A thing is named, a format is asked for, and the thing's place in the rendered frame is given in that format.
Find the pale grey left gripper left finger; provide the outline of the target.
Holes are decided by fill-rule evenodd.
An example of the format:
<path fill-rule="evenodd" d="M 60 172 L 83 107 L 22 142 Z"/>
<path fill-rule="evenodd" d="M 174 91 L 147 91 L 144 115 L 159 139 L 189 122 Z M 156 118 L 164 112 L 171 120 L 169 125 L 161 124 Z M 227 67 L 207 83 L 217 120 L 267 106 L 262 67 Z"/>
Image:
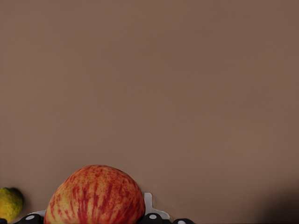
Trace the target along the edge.
<path fill-rule="evenodd" d="M 29 213 L 14 224 L 44 224 L 46 210 Z"/>

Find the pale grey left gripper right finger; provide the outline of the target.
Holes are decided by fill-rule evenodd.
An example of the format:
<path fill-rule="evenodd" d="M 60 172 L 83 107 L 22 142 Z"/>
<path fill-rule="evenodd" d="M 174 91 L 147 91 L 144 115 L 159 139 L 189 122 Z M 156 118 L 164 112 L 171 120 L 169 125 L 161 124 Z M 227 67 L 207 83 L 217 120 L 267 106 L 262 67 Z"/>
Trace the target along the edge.
<path fill-rule="evenodd" d="M 153 208 L 152 194 L 144 193 L 145 215 L 139 220 L 138 224 L 170 224 L 170 215 Z"/>

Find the red striped apple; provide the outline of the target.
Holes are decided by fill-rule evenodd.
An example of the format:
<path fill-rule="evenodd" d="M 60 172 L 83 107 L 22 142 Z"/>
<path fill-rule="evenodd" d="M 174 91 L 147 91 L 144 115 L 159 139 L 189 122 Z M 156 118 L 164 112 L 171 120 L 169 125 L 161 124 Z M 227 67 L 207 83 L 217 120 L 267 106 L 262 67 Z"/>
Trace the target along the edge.
<path fill-rule="evenodd" d="M 142 191 L 132 177 L 110 166 L 90 165 L 58 187 L 44 224 L 137 224 L 145 211 Z"/>

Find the yellow-green lemon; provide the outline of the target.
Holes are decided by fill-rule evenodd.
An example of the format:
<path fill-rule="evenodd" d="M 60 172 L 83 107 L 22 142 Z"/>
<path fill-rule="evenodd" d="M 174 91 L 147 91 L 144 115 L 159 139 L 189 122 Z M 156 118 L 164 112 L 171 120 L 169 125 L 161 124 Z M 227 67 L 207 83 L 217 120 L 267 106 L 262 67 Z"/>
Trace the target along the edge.
<path fill-rule="evenodd" d="M 0 218 L 14 221 L 23 210 L 23 195 L 13 188 L 0 188 Z"/>

